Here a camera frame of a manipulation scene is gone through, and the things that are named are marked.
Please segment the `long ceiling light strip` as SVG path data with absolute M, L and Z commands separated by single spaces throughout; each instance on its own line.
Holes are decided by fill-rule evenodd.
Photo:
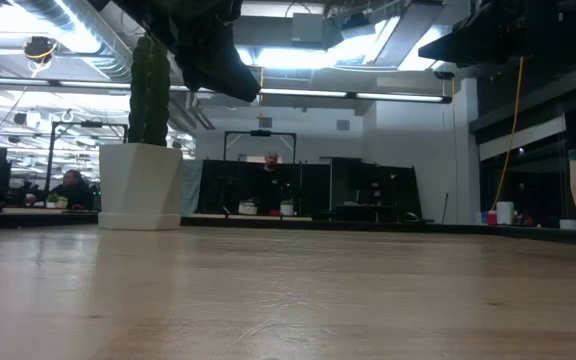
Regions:
M 259 94 L 277 95 L 277 96 L 351 99 L 351 100 L 413 102 L 413 103 L 446 104 L 452 101 L 452 98 L 450 96 L 403 94 L 403 93 L 347 92 L 347 91 L 311 90 L 311 89 L 262 88 Z

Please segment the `black metal frame rig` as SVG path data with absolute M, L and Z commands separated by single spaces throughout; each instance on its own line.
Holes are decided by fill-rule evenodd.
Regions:
M 222 161 L 227 161 L 227 153 L 228 153 L 228 149 L 230 146 L 232 146 L 236 140 L 233 140 L 232 142 L 228 142 L 228 138 L 230 135 L 248 135 L 251 137 L 273 137 L 273 136 L 277 136 L 277 137 L 283 137 L 283 136 L 288 136 L 292 138 L 292 144 L 289 145 L 289 148 L 292 150 L 292 163 L 295 164 L 297 163 L 297 133 L 292 133 L 292 132 L 272 132 L 269 130 L 249 130 L 249 131 L 240 131 L 240 130 L 226 130 L 224 131 L 224 136 L 223 136 L 223 150 L 222 150 Z

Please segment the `grey ceiling box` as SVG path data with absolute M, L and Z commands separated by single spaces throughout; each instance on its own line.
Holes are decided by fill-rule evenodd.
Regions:
M 293 42 L 321 43 L 323 40 L 323 20 L 320 14 L 294 13 L 292 16 Z

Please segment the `black partition desk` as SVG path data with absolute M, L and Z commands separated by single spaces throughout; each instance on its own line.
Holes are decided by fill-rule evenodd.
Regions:
M 197 203 L 191 211 L 240 215 L 239 202 L 254 199 L 253 177 L 263 166 L 242 161 L 204 161 Z M 278 164 L 278 170 L 286 179 L 282 187 L 283 201 L 294 201 L 293 217 L 371 223 L 424 220 L 413 167 L 388 167 L 359 159 L 334 158 L 328 164 Z

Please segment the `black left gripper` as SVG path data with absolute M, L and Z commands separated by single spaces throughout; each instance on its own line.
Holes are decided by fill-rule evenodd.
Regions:
M 243 64 L 231 24 L 215 21 L 186 33 L 180 41 L 175 61 L 189 89 L 229 89 L 229 96 L 246 102 L 259 95 L 261 68 Z

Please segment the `person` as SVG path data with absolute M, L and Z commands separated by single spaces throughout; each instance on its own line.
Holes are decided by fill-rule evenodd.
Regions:
M 251 190 L 257 202 L 258 213 L 270 215 L 281 208 L 283 201 L 282 187 L 286 182 L 284 174 L 278 170 L 279 155 L 269 152 L 264 157 L 263 168 L 255 173 Z
M 91 210 L 93 208 L 93 191 L 77 170 L 68 170 L 63 176 L 62 183 L 53 188 L 51 194 L 65 197 L 68 210 Z

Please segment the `white bucket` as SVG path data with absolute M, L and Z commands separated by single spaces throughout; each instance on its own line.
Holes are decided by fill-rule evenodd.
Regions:
M 512 225 L 515 218 L 514 203 L 510 201 L 497 202 L 496 215 L 499 225 Z

